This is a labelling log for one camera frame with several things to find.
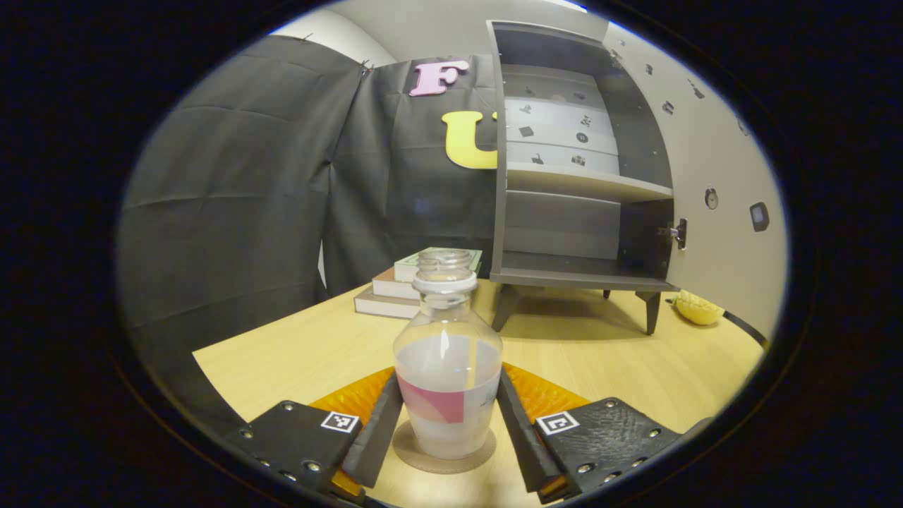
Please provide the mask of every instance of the letter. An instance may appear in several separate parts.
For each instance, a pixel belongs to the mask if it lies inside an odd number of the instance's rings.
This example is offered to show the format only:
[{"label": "letter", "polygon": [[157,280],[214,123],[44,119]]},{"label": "letter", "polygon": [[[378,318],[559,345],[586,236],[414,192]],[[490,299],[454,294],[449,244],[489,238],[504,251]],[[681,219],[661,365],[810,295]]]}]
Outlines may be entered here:
[{"label": "letter", "polygon": [[443,93],[448,88],[440,80],[444,80],[451,85],[458,79],[458,70],[466,71],[469,68],[470,64],[464,60],[421,63],[415,67],[420,73],[417,76],[417,86],[409,91],[408,94],[411,97],[417,97],[418,95],[438,95]]},{"label": "letter", "polygon": [[477,122],[483,119],[479,111],[453,111],[442,115],[448,127],[445,131],[445,153],[456,165],[469,169],[496,169],[498,150],[477,148]]}]

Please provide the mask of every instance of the pink letter f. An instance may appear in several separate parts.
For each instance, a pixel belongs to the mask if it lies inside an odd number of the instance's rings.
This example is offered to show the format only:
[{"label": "pink letter f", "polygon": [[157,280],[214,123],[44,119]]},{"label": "pink letter f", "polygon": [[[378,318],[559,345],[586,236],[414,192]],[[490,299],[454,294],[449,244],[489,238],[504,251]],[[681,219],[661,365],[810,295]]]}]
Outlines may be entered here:
[{"label": "pink letter f", "polygon": [[408,92],[411,97],[443,93],[448,88],[441,84],[440,80],[451,85],[458,79],[458,70],[466,71],[470,68],[470,64],[463,60],[437,61],[436,63],[421,63],[415,68],[420,72],[420,76],[417,77],[416,88]]}]

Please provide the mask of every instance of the sponge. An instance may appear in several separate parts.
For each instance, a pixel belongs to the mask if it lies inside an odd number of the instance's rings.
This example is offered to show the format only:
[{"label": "sponge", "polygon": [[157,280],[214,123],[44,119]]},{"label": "sponge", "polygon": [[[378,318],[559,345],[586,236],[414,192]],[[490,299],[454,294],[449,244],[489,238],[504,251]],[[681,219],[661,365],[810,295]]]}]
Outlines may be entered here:
[{"label": "sponge", "polygon": [[675,298],[677,312],[697,325],[711,325],[724,314],[721,307],[681,289]]}]

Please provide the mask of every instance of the cabinet shelf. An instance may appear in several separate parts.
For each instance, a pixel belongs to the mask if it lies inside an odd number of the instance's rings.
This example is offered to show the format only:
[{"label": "cabinet shelf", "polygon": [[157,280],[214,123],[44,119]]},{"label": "cabinet shelf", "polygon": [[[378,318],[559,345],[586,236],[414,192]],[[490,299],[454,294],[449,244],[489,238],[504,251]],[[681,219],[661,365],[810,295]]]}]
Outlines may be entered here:
[{"label": "cabinet shelf", "polygon": [[621,291],[674,291],[660,278],[623,269],[614,259],[576,258],[505,250],[502,267],[492,280],[503,284],[587,287]]},{"label": "cabinet shelf", "polygon": [[564,194],[620,203],[674,199],[674,192],[662,185],[560,165],[508,163],[507,188],[509,191]]}]

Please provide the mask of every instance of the black curtain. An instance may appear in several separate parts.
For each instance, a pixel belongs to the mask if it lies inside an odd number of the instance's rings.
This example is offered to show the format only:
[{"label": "black curtain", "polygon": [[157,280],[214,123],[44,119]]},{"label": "black curtain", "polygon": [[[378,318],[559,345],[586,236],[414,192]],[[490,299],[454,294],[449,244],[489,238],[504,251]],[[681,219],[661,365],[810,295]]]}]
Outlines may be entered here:
[{"label": "black curtain", "polygon": [[124,317],[162,388],[218,431],[241,420],[191,352],[316,303],[329,160],[361,71],[265,37],[176,105],[137,161],[116,245]]},{"label": "black curtain", "polygon": [[[441,95],[411,97],[415,66],[467,61]],[[336,296],[426,247],[482,249],[486,278],[495,228],[496,172],[445,153],[442,115],[479,111],[476,146],[495,150],[495,78],[489,55],[447,56],[374,69],[361,81],[330,171],[323,236],[326,286]]]}]

